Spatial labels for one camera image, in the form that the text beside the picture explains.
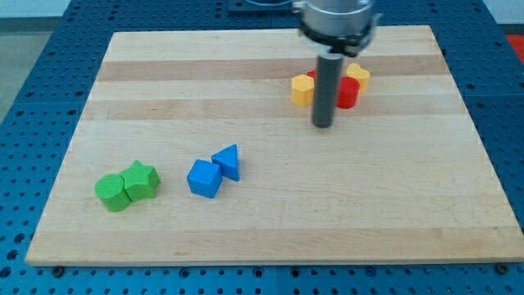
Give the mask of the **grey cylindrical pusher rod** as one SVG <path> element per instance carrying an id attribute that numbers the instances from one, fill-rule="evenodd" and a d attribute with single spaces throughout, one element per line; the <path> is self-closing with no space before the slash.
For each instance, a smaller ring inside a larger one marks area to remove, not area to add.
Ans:
<path id="1" fill-rule="evenodd" d="M 342 62 L 341 54 L 323 53 L 317 56 L 312 123 L 318 128 L 332 125 Z"/>

